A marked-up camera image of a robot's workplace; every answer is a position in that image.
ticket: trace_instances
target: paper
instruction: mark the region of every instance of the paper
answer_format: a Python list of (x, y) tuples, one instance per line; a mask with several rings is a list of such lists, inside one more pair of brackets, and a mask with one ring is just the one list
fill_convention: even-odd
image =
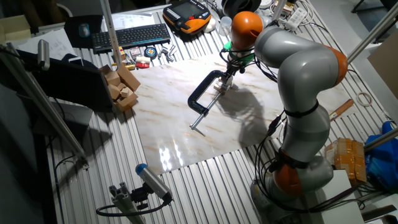
[(149, 13), (134, 15), (114, 14), (112, 15), (112, 20), (115, 30), (155, 24), (154, 17)]
[(12, 43), (16, 45), (16, 49), (37, 54), (39, 40), (45, 40), (49, 43), (50, 58), (62, 60), (66, 54), (76, 55), (64, 29), (50, 31), (38, 37)]

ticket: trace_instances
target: metal rod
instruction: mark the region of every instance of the metal rod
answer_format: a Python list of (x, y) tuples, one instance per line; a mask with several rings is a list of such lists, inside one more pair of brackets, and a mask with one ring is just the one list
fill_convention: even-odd
[[(215, 97), (215, 98), (210, 102), (210, 104), (207, 106), (207, 109), (210, 110), (211, 107), (218, 101), (218, 99), (219, 99), (222, 95), (224, 95), (224, 93), (218, 93), (218, 94), (216, 95), (216, 97)], [(200, 121), (201, 121), (204, 117), (205, 117), (205, 114), (201, 114), (201, 115), (199, 116), (199, 118), (198, 118), (193, 124), (191, 124), (189, 127), (190, 127), (192, 130), (195, 130), (195, 131), (197, 131), (199, 134), (201, 134), (201, 135), (203, 135), (204, 137), (206, 137), (205, 134), (203, 134), (201, 131), (199, 131), (199, 129), (197, 129), (198, 124), (200, 123)]]
[(386, 26), (391, 23), (391, 20), (398, 15), (398, 2), (395, 4), (394, 7), (384, 16), (381, 21), (372, 29), (369, 35), (359, 43), (355, 49), (348, 55), (347, 61), (348, 63), (353, 62), (353, 60), (367, 47), (376, 36), (384, 30)]
[(120, 56), (118, 38), (116, 37), (116, 31), (113, 26), (111, 8), (109, 7), (108, 0), (99, 0), (101, 2), (102, 12), (104, 13), (106, 27), (108, 28), (109, 38), (111, 39), (111, 45), (113, 49), (113, 56), (116, 61), (118, 68), (122, 65), (122, 57)]
[[(7, 50), (18, 55), (12, 44), (7, 46)], [(79, 142), (76, 140), (65, 122), (63, 122), (57, 110), (50, 104), (49, 99), (45, 95), (43, 89), (37, 83), (34, 76), (30, 72), (25, 71), (20, 59), (6, 53), (0, 53), (0, 59), (14, 75), (16, 80), (21, 84), (27, 94), (32, 98), (37, 107), (39, 107), (41, 112), (49, 120), (61, 138), (65, 142), (69, 143), (76, 156), (86, 163), (87, 157), (83, 148), (80, 146)]]
[(395, 129), (387, 132), (386, 134), (383, 134), (382, 136), (378, 137), (377, 139), (371, 141), (369, 144), (366, 144), (363, 147), (363, 149), (365, 152), (368, 152), (368, 151), (374, 149), (375, 147), (378, 147), (397, 136), (398, 136), (398, 128), (395, 128)]
[(274, 15), (272, 15), (272, 21), (279, 20), (279, 16), (282, 13), (282, 11), (284, 10), (286, 2), (287, 2), (287, 0), (279, 0), (278, 1), (278, 5), (276, 7), (276, 10), (274, 11)]

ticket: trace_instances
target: black keyboard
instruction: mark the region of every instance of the black keyboard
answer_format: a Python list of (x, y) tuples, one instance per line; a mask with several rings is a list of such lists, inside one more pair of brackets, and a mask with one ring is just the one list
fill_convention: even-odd
[[(122, 48), (130, 48), (149, 44), (160, 44), (170, 41), (166, 24), (133, 27), (116, 31), (118, 44)], [(112, 50), (108, 32), (92, 34), (94, 53), (109, 52)]]

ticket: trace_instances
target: monitor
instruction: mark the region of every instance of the monitor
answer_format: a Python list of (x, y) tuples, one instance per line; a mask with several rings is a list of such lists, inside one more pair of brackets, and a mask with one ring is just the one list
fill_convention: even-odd
[[(21, 50), (18, 53), (25, 61), (37, 63), (37, 54)], [(78, 103), (96, 112), (115, 110), (105, 77), (98, 69), (50, 58), (47, 71), (32, 73), (47, 96)]]

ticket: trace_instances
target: marble board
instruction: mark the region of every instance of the marble board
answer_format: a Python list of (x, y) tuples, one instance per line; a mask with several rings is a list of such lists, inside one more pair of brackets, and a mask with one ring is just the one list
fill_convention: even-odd
[[(235, 75), (234, 87), (197, 126), (206, 137), (191, 130), (189, 125), (199, 114), (188, 107), (188, 97), (212, 70), (225, 68), (219, 55), (207, 55), (133, 71), (141, 82), (134, 117), (146, 161), (156, 174), (258, 144), (268, 125), (282, 112), (277, 84), (251, 65), (244, 74)], [(211, 86), (198, 102), (208, 106), (216, 93)], [(348, 99), (341, 85), (318, 95), (319, 103), (329, 113)], [(355, 112), (351, 107), (342, 116)]]

